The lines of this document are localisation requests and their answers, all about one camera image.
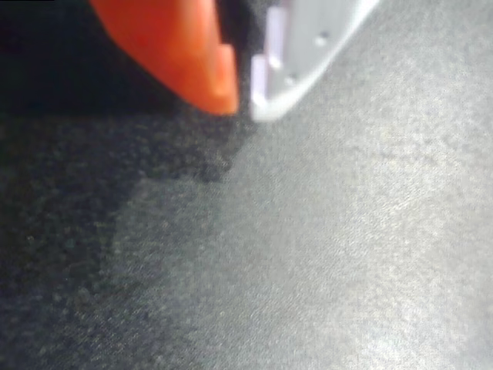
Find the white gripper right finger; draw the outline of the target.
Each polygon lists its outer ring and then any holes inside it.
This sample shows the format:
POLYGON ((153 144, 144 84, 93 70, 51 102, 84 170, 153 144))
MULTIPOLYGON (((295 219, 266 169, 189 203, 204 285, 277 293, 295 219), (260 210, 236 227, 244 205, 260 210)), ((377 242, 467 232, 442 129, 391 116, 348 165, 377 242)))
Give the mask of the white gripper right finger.
POLYGON ((270 6, 263 50, 251 59, 251 119, 270 123, 294 108, 378 3, 300 0, 270 6))

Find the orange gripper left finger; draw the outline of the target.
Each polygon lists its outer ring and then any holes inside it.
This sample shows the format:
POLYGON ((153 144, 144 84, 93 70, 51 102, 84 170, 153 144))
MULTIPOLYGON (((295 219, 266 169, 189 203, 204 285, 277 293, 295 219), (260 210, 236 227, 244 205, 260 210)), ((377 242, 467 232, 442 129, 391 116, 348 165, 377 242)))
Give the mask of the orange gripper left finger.
POLYGON ((181 99, 215 115, 237 112, 235 53, 221 40, 214 1, 90 4, 111 40, 181 99))

